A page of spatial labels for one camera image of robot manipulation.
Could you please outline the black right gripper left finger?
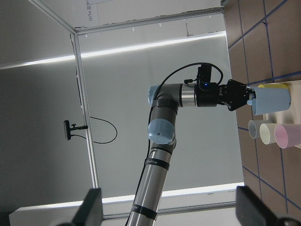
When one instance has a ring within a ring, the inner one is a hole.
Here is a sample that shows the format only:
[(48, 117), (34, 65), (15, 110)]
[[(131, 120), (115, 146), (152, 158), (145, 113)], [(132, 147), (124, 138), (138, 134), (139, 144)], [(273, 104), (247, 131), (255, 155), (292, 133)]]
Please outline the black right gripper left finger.
[(103, 222), (103, 203), (101, 188), (91, 188), (75, 216), (70, 222), (58, 226), (100, 226)]

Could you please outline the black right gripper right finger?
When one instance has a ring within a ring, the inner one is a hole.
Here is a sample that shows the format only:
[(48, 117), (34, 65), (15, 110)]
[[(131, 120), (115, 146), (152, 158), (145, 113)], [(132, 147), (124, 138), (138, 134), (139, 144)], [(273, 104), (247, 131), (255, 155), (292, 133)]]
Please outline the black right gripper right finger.
[(278, 217), (247, 186), (236, 188), (236, 217), (242, 226), (299, 226), (291, 217)]

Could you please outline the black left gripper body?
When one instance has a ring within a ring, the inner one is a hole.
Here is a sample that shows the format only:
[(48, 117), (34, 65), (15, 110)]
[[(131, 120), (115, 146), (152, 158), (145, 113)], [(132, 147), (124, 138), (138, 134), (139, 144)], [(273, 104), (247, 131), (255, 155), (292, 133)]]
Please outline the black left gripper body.
[(251, 89), (245, 84), (228, 80), (225, 85), (215, 82), (197, 83), (196, 103), (198, 107), (227, 106), (229, 111), (237, 110), (247, 104), (250, 100)]

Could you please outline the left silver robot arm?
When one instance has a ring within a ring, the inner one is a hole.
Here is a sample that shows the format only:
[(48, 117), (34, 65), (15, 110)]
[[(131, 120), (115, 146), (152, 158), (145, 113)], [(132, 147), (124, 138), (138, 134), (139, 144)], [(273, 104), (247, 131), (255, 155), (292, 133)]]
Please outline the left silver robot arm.
[(245, 106), (255, 98), (253, 89), (229, 80), (215, 82), (185, 80), (179, 84), (153, 85), (149, 88), (151, 106), (148, 125), (149, 153), (126, 225), (152, 226), (162, 196), (173, 150), (176, 146), (175, 121), (180, 107), (227, 106), (229, 111)]

